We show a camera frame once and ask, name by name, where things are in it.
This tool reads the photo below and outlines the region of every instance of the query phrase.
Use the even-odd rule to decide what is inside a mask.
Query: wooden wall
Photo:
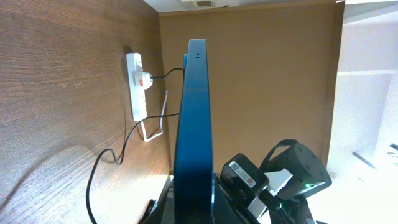
[[[189,39],[207,39],[215,172],[239,152],[259,165],[287,138],[327,162],[343,9],[323,1],[161,15],[164,72],[182,66]],[[181,76],[165,83],[174,113]],[[172,159],[177,123],[169,118]]]
[[[159,13],[141,0],[4,0],[0,15],[0,223],[91,223],[94,161],[109,147],[119,155],[135,124],[126,53],[163,73]],[[164,81],[146,98],[159,114]],[[137,222],[169,157],[167,133],[145,143],[135,131],[120,167],[107,152],[91,186],[97,222]]]

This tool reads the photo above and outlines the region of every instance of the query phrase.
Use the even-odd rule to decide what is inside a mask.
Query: white label
[[[229,164],[229,167],[235,171],[235,173],[250,187],[254,187],[256,184],[256,181],[253,180],[253,178],[251,178],[251,176],[249,176],[249,174],[244,171],[244,169],[242,169],[241,166],[239,166],[239,164],[237,164],[235,161],[232,161]]]

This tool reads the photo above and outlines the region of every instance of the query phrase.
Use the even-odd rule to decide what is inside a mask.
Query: white power strip
[[[148,72],[142,71],[141,55],[139,53],[128,53],[126,55],[126,59],[127,59],[127,72],[129,75],[132,119],[134,121],[139,122],[147,118],[147,103],[145,102],[145,90],[152,86],[153,82],[153,80],[151,79],[152,75]],[[164,115],[166,101],[167,101],[167,90],[165,92],[165,98],[163,102],[163,108],[161,114],[162,116]],[[147,138],[144,123],[141,122],[141,128],[145,142],[149,142],[150,140],[163,134],[162,123],[163,123],[163,117],[161,117],[159,120],[160,132]]]
[[[132,119],[134,121],[141,121],[147,117],[147,104],[145,102],[144,88],[137,87],[140,83],[136,83],[136,74],[142,73],[141,55],[139,53],[128,53],[126,58],[127,72],[129,74]]]

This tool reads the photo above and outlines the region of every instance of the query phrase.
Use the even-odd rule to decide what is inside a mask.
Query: black cable
[[[151,79],[164,78],[164,77],[166,77],[167,75],[169,75],[170,73],[172,73],[172,71],[175,71],[175,70],[181,70],[181,71],[183,72],[183,73],[182,73],[182,77],[184,77],[184,69],[182,69],[182,68],[173,68],[173,69],[171,69],[169,72],[167,72],[166,75],[162,75],[162,76],[159,76],[159,77],[151,77]]]
[[[94,163],[94,166],[93,166],[93,170],[91,171],[90,178],[88,179],[87,189],[86,189],[86,206],[87,206],[87,212],[88,212],[88,215],[90,216],[90,220],[91,220],[92,223],[95,223],[95,224],[96,224],[96,221],[95,221],[95,218],[94,218],[93,212],[91,211],[91,206],[90,206],[90,187],[91,187],[91,182],[93,181],[95,169],[97,168],[97,165],[98,165],[98,162],[99,162],[100,159],[101,159],[101,156],[102,156],[105,152],[111,151],[111,152],[112,152],[113,159],[114,159],[114,162],[115,162],[117,165],[120,166],[120,165],[123,163],[124,152],[126,151],[127,142],[130,140],[130,137],[131,137],[132,132],[133,132],[134,129],[138,126],[139,123],[141,123],[141,122],[143,122],[143,121],[145,121],[146,119],[149,119],[149,118],[165,118],[165,117],[176,116],[176,115],[179,115],[179,113],[170,114],[170,115],[149,116],[149,117],[147,117],[147,118],[145,118],[145,119],[143,119],[143,120],[137,122],[137,124],[134,125],[134,127],[132,127],[132,129],[131,129],[129,135],[127,136],[127,139],[123,142],[123,149],[122,149],[122,153],[121,153],[120,162],[116,159],[116,153],[115,153],[115,151],[114,151],[113,149],[104,149],[104,150],[98,155],[97,160],[95,160],[95,163]]]

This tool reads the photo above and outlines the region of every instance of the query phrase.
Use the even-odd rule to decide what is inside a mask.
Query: power strip
[[[145,102],[143,80],[137,77],[138,74],[143,73],[141,55],[139,53],[128,53],[126,58],[127,72],[129,74],[132,119],[134,121],[142,121],[147,117],[147,104]]]

